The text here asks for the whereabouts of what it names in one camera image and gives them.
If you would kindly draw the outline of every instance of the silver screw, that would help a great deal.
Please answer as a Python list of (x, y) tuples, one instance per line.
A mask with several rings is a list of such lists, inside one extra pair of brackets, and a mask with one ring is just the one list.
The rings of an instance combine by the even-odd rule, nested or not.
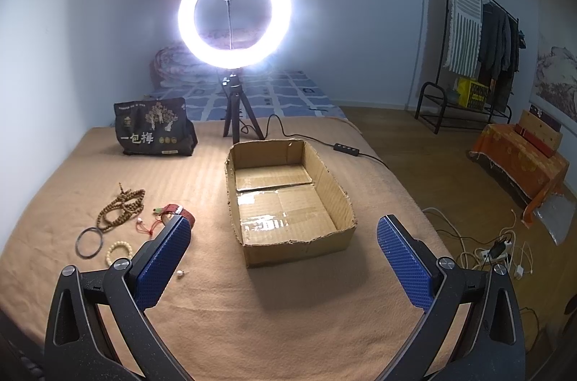
[(65, 277), (68, 277), (69, 275), (72, 275), (74, 273), (74, 266), (66, 266), (64, 269), (62, 269), (62, 274)]
[(497, 264), (494, 266), (493, 270), (499, 275), (505, 275), (507, 273), (507, 268), (503, 264)]
[(118, 259), (113, 265), (116, 270), (124, 270), (130, 263), (128, 259)]
[(450, 257), (441, 257), (441, 259), (439, 259), (439, 265), (444, 269), (451, 270), (455, 268), (455, 261)]

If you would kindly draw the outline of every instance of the illuminated ring lamp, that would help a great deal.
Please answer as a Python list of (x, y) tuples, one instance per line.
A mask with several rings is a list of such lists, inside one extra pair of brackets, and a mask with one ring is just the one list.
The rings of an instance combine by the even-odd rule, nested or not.
[[(229, 10), (229, 28), (230, 28), (230, 48), (217, 49), (208, 45), (198, 34), (194, 23), (194, 10), (198, 0), (182, 0), (178, 9), (178, 29), (180, 30), (182, 40), (188, 49), (203, 62), (209, 63), (215, 67), (223, 69), (238, 69), (247, 65), (253, 65), (260, 62), (265, 57), (273, 53), (281, 43), (282, 39), (289, 28), (291, 17), (290, 0), (270, 0), (271, 12), (270, 23), (264, 35), (250, 48), (233, 49), (232, 44), (232, 25), (230, 23), (230, 1), (225, 0)], [(260, 140), (264, 140), (263, 133), (256, 121), (255, 114), (250, 107), (249, 101), (242, 91), (242, 85), (238, 76), (232, 72), (229, 77), (225, 78), (223, 85), (228, 85), (230, 95), (227, 103), (226, 118), (224, 122), (224, 137), (229, 134), (229, 127), (233, 125), (233, 143), (240, 140), (240, 103), (246, 108), (255, 132)]]

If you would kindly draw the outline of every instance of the tripod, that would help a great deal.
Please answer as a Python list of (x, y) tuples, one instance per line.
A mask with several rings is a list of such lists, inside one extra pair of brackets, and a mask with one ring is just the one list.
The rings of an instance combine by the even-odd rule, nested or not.
[(242, 85), (238, 79), (238, 75), (231, 74), (228, 78), (223, 80), (223, 85), (228, 85), (230, 88), (230, 94), (228, 97), (228, 102), (226, 104), (226, 117), (224, 118), (224, 133), (223, 137), (229, 135), (230, 124), (233, 124), (233, 144), (240, 142), (241, 139), (241, 102), (246, 109), (246, 113), (249, 115), (250, 121), (253, 124), (256, 135), (259, 140), (264, 140), (263, 132), (260, 130), (259, 123), (256, 120), (255, 113), (250, 106), (249, 100), (242, 91)]

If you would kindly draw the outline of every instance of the blue patterned bed sheet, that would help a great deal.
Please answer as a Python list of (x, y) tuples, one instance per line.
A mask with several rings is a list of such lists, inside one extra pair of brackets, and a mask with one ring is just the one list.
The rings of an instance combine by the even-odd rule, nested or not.
[[(346, 119), (320, 88), (302, 71), (284, 71), (269, 75), (241, 75), (241, 82), (256, 117), (330, 116)], [(191, 121), (223, 120), (227, 98), (215, 78), (194, 85), (158, 88), (147, 99), (182, 97)], [(241, 118), (247, 115), (241, 105)]]

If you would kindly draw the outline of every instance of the clothes rack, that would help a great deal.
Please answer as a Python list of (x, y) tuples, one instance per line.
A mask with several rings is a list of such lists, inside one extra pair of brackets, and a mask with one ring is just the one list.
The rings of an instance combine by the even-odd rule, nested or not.
[[(507, 13), (508, 16), (510, 16), (511, 18), (516, 20), (517, 25), (519, 24), (519, 19), (512, 16), (512, 14), (510, 14), (496, 0), (490, 0), (490, 1), (492, 3), (494, 3), (495, 5), (499, 6), (503, 11), (505, 11)], [(417, 110), (415, 111), (415, 119), (419, 119), (419, 117), (422, 117), (424, 121), (426, 121), (428, 124), (433, 126), (433, 131), (435, 134), (439, 133), (439, 129), (441, 127), (447, 127), (447, 128), (452, 128), (452, 129), (483, 130), (484, 127), (487, 124), (489, 124), (494, 117), (505, 118), (505, 119), (507, 119), (507, 124), (509, 124), (511, 122), (511, 117), (512, 117), (511, 108), (509, 106), (507, 106), (505, 113), (497, 110), (494, 106), (497, 96), (495, 96), (494, 94), (492, 97), (491, 104), (490, 105), (485, 104), (483, 109), (481, 109), (481, 110), (472, 109), (469, 107), (461, 106), (457, 103), (449, 102), (447, 95), (446, 95), (446, 90), (442, 86), (439, 85), (439, 77), (441, 75), (441, 69), (443, 66), (443, 64), (442, 64), (443, 56), (444, 56), (444, 52), (445, 52), (446, 30), (447, 30), (448, 21), (449, 21), (449, 0), (446, 0), (445, 26), (444, 26), (444, 30), (443, 30), (443, 34), (442, 34), (441, 55), (439, 57), (439, 67), (437, 68), (437, 77), (435, 78), (434, 82), (426, 81), (425, 83), (423, 83), (423, 86), (420, 89), (419, 102), (417, 104)], [(436, 88), (437, 90), (440, 91), (441, 96), (434, 96), (431, 94), (425, 94), (425, 90), (427, 87)], [(435, 103), (436, 105), (438, 105), (440, 107), (440, 111), (438, 114), (428, 114), (428, 113), (421, 113), (420, 112), (424, 98), (428, 99), (429, 101), (432, 101), (433, 103)], [(446, 116), (445, 111), (447, 108), (453, 109), (453, 110), (455, 110), (455, 112), (468, 111), (470, 113), (477, 113), (478, 115), (481, 115), (481, 118), (480, 119), (471, 119), (471, 118), (467, 118), (467, 117), (458, 116), (457, 114), (455, 114), (455, 116)]]

